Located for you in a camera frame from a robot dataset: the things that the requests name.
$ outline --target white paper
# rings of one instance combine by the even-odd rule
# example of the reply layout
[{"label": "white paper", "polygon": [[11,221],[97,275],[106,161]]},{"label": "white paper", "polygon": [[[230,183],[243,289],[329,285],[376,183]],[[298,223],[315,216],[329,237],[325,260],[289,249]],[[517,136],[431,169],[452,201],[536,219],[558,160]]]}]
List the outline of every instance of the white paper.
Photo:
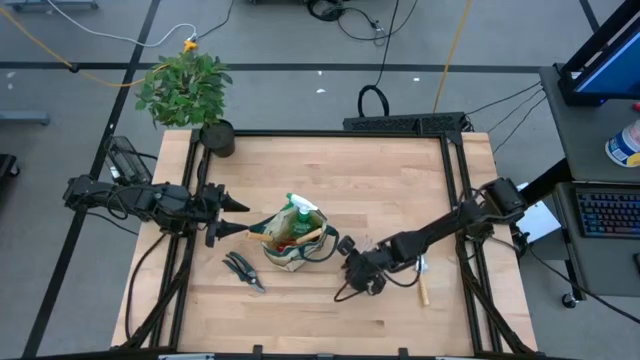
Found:
[{"label": "white paper", "polygon": [[[529,183],[518,185],[518,190],[524,189],[527,185]],[[560,223],[542,201],[530,206],[516,225],[523,233],[530,234],[527,238],[529,244],[560,228]]]}]

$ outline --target hand tool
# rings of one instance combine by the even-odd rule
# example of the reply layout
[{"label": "hand tool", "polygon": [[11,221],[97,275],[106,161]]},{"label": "hand tool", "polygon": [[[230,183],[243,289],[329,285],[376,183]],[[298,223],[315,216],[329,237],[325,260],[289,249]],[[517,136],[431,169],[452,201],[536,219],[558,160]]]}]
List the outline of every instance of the hand tool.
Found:
[{"label": "hand tool", "polygon": [[312,232],[310,232],[310,233],[308,233],[308,234],[306,234],[306,235],[304,235],[304,236],[301,236],[301,237],[297,238],[297,239],[296,239],[296,243],[297,243],[298,245],[300,245],[300,244],[304,244],[304,243],[306,243],[306,242],[307,242],[307,241],[309,241],[309,240],[312,240],[312,239],[317,238],[317,237],[318,237],[318,236],[320,236],[321,234],[322,234],[322,228],[317,228],[317,229],[315,229],[314,231],[312,231]]},{"label": "hand tool", "polygon": [[424,258],[424,254],[420,255],[420,260],[416,262],[416,271],[420,271],[420,294],[422,295],[422,305],[429,305],[429,294],[427,293],[427,280],[424,278],[424,273],[427,272],[429,265],[427,265],[427,260]]},{"label": "hand tool", "polygon": [[266,234],[248,232],[247,233],[247,239],[260,240],[260,241],[263,241],[263,242],[272,242],[273,241],[273,236],[266,235]]},{"label": "hand tool", "polygon": [[262,294],[266,292],[262,287],[262,284],[260,284],[260,281],[258,280],[255,269],[252,268],[251,265],[249,265],[247,260],[245,260],[242,256],[240,256],[240,254],[235,251],[231,251],[226,255],[226,257],[231,261],[225,259],[222,260],[222,262],[225,263],[229,267],[229,269],[231,269],[238,275],[240,281],[244,281],[249,284],[249,286],[251,286],[251,288],[253,288],[253,290],[255,290],[256,292]]}]

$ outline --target white cable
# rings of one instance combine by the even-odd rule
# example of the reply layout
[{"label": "white cable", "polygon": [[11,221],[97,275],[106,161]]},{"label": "white cable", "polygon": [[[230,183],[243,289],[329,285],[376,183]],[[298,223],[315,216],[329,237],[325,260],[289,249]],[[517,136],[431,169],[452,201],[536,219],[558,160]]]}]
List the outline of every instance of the white cable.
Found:
[{"label": "white cable", "polygon": [[81,24],[79,24],[77,21],[73,20],[71,17],[69,17],[69,15],[65,14],[64,12],[62,12],[62,10],[60,10],[51,0],[47,0],[47,2],[49,2],[49,5],[51,5],[57,12],[60,13],[60,15],[64,16],[67,20],[71,21],[73,24],[75,24],[77,27],[79,27],[80,29],[93,34],[93,35],[98,35],[98,36],[104,36],[104,37],[108,37],[108,38],[112,38],[112,39],[116,39],[116,40],[124,40],[124,41],[128,41],[131,43],[134,43],[136,45],[140,45],[140,46],[144,46],[144,47],[156,47],[160,44],[162,44],[168,37],[169,35],[171,35],[171,33],[173,33],[177,28],[182,27],[182,26],[189,26],[193,29],[193,33],[191,34],[191,36],[189,37],[189,40],[193,40],[195,38],[198,37],[198,32],[196,27],[193,24],[178,24],[176,26],[174,26],[171,30],[169,30],[169,32],[167,33],[167,35],[165,35],[162,39],[160,39],[160,41],[158,41],[155,44],[152,45],[148,45],[148,44],[143,44],[143,43],[139,43],[134,39],[130,39],[127,37],[123,37],[123,36],[116,36],[116,35],[111,35],[111,34],[105,34],[105,33],[101,33],[101,32],[97,32],[97,31],[93,31],[91,29],[87,29],[86,27],[82,26]]}]

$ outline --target spray bottle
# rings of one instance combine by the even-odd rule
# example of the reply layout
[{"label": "spray bottle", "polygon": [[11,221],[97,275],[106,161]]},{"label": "spray bottle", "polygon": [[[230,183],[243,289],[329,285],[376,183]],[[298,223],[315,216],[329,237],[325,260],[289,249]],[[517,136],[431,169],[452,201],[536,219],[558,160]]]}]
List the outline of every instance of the spray bottle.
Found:
[{"label": "spray bottle", "polygon": [[297,239],[311,231],[313,225],[310,221],[311,216],[309,211],[318,210],[318,207],[313,205],[309,200],[296,194],[289,193],[287,194],[287,198],[289,198],[289,201],[293,205],[298,207],[296,219],[291,224],[291,236],[293,236],[294,239]]}]

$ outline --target wooden handle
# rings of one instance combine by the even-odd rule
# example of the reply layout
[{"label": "wooden handle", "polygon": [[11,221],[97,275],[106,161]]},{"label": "wooden handle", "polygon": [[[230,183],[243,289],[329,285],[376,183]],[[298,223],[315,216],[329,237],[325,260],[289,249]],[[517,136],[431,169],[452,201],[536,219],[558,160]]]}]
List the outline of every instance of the wooden handle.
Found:
[{"label": "wooden handle", "polygon": [[424,274],[420,275],[420,295],[422,298],[422,305],[429,306],[429,294],[427,293],[427,279],[424,278]]},{"label": "wooden handle", "polygon": [[318,236],[320,236],[322,234],[322,228],[317,228],[315,230],[313,230],[312,232],[308,233],[307,235],[304,236],[300,236],[299,238],[296,239],[296,244],[300,245],[300,244],[304,244],[307,241],[317,238]]},{"label": "wooden handle", "polygon": [[264,242],[272,242],[273,241],[273,236],[248,232],[247,233],[247,239],[260,240],[260,241],[264,241]]}]

